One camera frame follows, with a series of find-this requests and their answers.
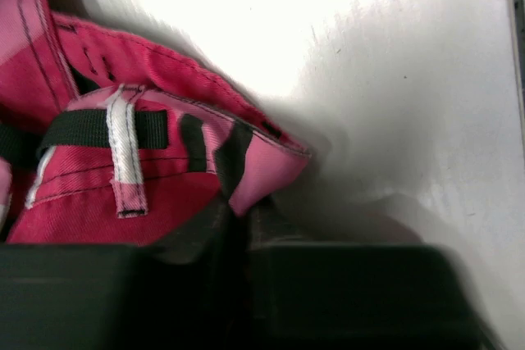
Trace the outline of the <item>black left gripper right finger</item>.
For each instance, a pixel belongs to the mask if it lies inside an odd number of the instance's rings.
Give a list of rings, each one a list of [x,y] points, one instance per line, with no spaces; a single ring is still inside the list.
[[[491,348],[441,250],[310,239],[269,201],[247,221],[254,348]]]

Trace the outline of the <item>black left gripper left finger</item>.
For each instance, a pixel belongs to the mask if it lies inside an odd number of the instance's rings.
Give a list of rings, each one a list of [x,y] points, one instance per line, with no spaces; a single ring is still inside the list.
[[[1,346],[214,347],[241,303],[242,249],[221,197],[150,246],[3,246]]]

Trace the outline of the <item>pink camouflage trousers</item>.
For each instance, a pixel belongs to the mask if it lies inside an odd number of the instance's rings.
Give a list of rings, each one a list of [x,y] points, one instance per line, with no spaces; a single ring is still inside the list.
[[[308,152],[222,77],[137,35],[1,0],[1,239],[156,242],[241,217]]]

